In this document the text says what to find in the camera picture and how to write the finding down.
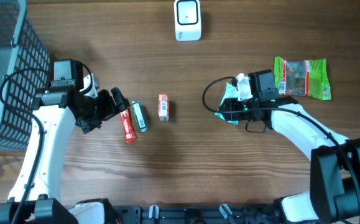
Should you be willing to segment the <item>green snack bag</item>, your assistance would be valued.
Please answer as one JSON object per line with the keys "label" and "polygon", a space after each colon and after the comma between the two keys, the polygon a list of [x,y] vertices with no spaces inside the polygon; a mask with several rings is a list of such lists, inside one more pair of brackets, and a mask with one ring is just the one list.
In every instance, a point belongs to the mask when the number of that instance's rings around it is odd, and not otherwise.
{"label": "green snack bag", "polygon": [[331,87],[326,69],[326,59],[274,60],[274,80],[281,95],[309,96],[331,100]]}

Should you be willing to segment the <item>red candy bar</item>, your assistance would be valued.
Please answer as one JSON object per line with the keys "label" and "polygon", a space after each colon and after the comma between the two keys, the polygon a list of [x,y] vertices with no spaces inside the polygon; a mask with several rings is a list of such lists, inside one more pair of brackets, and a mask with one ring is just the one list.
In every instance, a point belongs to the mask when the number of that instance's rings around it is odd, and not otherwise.
{"label": "red candy bar", "polygon": [[120,117],[124,129],[126,143],[134,142],[136,140],[136,135],[134,133],[134,128],[132,127],[129,109],[125,109],[123,112],[120,112]]}

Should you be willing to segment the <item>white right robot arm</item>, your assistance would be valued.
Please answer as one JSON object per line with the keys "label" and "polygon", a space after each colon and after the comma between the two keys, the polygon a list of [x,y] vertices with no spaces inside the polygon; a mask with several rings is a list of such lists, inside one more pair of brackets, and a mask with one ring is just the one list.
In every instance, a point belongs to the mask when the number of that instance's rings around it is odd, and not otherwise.
{"label": "white right robot arm", "polygon": [[289,96],[228,98],[218,111],[227,121],[262,121],[310,161],[309,190],[279,201],[285,221],[334,223],[352,217],[360,221],[360,138],[349,139],[330,130]]}

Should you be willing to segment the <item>small orange white box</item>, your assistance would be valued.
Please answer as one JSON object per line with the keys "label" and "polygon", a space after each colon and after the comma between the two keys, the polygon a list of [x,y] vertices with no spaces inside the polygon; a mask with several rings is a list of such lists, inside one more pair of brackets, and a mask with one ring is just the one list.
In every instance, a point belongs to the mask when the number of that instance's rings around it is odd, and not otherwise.
{"label": "small orange white box", "polygon": [[159,95],[159,118],[161,121],[169,120],[169,100],[166,94]]}

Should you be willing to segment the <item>teal tissue pack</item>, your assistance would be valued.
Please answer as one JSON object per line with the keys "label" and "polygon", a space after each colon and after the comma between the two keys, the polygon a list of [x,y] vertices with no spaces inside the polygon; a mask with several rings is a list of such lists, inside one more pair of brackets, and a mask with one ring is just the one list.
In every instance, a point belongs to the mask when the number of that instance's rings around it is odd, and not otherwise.
{"label": "teal tissue pack", "polygon": [[[238,97],[238,91],[237,91],[236,87],[232,86],[232,84],[230,84],[230,83],[227,83],[223,98],[219,105],[221,106],[223,104],[224,100],[227,98],[237,98],[237,97]],[[225,118],[222,114],[215,113],[215,115],[218,116],[219,118],[221,118],[222,120],[225,120]],[[237,125],[239,123],[239,121],[227,121],[227,122],[231,123],[231,124],[235,124],[235,125]]]}

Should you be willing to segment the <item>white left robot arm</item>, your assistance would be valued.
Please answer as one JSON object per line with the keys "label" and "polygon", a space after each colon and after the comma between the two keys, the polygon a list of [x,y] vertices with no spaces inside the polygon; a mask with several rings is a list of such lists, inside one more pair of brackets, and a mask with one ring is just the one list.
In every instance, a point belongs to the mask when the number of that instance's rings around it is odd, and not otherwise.
{"label": "white left robot arm", "polygon": [[84,133],[130,106],[119,88],[101,90],[96,98],[74,88],[49,89],[36,95],[30,141],[8,200],[0,203],[0,223],[121,223],[106,198],[83,200],[67,209],[60,184],[68,140],[75,126]]}

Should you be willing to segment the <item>dark green gum pack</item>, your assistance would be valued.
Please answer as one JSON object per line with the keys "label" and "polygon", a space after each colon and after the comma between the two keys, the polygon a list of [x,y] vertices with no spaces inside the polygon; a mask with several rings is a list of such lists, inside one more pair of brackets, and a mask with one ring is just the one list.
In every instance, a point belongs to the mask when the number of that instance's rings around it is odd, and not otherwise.
{"label": "dark green gum pack", "polygon": [[139,101],[132,102],[132,108],[134,112],[134,116],[136,118],[136,122],[139,128],[139,131],[144,133],[148,131],[148,126],[145,122],[145,117],[143,114],[142,106]]}

